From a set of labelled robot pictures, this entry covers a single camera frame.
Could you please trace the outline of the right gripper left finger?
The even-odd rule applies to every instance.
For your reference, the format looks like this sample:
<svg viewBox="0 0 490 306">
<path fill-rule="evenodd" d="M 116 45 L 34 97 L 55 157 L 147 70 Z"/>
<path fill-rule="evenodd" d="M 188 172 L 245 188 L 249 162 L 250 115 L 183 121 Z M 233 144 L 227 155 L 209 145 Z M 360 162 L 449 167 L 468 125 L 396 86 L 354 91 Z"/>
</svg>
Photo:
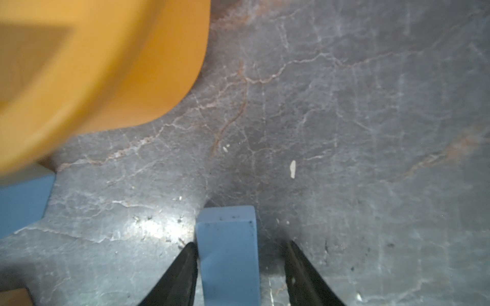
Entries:
<svg viewBox="0 0 490 306">
<path fill-rule="evenodd" d="M 198 277 L 198 249 L 194 242 L 185 245 L 162 278 L 139 303 L 155 306 L 192 306 Z"/>
</svg>

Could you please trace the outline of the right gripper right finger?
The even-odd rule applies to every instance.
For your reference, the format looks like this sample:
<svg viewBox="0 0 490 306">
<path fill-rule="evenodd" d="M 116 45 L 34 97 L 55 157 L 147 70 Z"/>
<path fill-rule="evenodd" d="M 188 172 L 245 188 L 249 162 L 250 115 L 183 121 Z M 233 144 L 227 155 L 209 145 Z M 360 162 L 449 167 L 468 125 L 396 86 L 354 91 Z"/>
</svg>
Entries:
<svg viewBox="0 0 490 306">
<path fill-rule="evenodd" d="M 345 306 L 293 240 L 285 244 L 284 257 L 287 290 L 292 306 Z"/>
</svg>

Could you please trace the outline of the long blue block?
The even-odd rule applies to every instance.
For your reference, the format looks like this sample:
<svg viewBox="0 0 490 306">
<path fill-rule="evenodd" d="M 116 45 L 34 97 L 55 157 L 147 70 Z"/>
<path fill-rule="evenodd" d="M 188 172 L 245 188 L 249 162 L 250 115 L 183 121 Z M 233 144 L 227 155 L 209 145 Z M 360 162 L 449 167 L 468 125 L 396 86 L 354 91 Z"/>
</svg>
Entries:
<svg viewBox="0 0 490 306">
<path fill-rule="evenodd" d="M 201 210 L 195 227 L 205 305 L 260 305 L 255 208 Z"/>
</svg>

